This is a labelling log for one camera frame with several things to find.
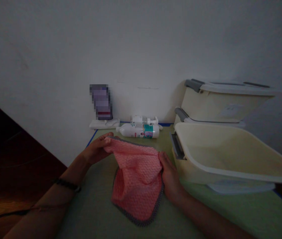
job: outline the white bottle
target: white bottle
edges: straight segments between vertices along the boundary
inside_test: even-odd
[[[125,137],[135,138],[158,138],[160,129],[157,124],[125,123],[116,128]]]
[[[155,120],[150,120],[145,116],[132,116],[131,123],[142,123],[142,124],[159,124],[159,120],[155,117]]]

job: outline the forearm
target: forearm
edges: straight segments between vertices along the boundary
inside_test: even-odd
[[[90,164],[79,155],[60,176],[73,184],[81,184]],[[36,206],[58,206],[71,201],[74,191],[64,186],[54,184],[36,203]],[[57,233],[68,205],[47,211],[30,211],[17,223],[5,238],[53,238]]]
[[[254,238],[189,194],[182,197],[176,206],[207,238]]]

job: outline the person's left hand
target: person's left hand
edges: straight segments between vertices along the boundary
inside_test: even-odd
[[[108,135],[113,136],[113,133],[109,132],[95,139],[80,153],[90,165],[99,162],[111,154],[103,149],[103,147],[110,143],[110,138],[107,138]]]

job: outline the teal label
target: teal label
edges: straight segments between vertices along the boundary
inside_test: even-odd
[[[144,124],[143,128],[144,128],[144,137],[145,138],[152,138],[153,137],[153,126],[148,125],[148,124]]]

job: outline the pink microfiber towel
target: pink microfiber towel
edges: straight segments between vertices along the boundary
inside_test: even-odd
[[[154,220],[164,189],[159,152],[108,137],[111,142],[104,150],[113,153],[119,165],[111,201],[131,222],[147,226]]]

